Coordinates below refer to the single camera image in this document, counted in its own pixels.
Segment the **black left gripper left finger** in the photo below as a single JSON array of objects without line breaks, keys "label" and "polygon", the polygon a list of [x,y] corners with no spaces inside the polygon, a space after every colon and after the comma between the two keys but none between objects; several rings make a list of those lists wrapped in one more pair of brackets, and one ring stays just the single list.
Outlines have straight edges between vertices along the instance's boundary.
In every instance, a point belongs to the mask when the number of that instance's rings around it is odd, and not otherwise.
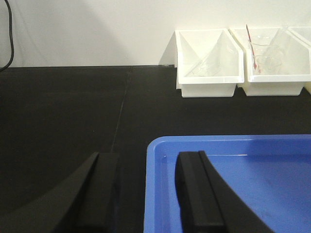
[{"label": "black left gripper left finger", "polygon": [[120,157],[93,153],[56,187],[1,217],[2,233],[114,233]]}]

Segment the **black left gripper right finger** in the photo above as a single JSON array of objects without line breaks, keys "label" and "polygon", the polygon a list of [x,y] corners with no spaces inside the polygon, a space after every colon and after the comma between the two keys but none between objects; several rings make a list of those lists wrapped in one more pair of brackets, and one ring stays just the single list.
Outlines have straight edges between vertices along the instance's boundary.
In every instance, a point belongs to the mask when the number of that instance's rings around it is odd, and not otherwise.
[{"label": "black left gripper right finger", "polygon": [[230,188],[204,151],[177,157],[175,187],[185,233],[271,233]]}]

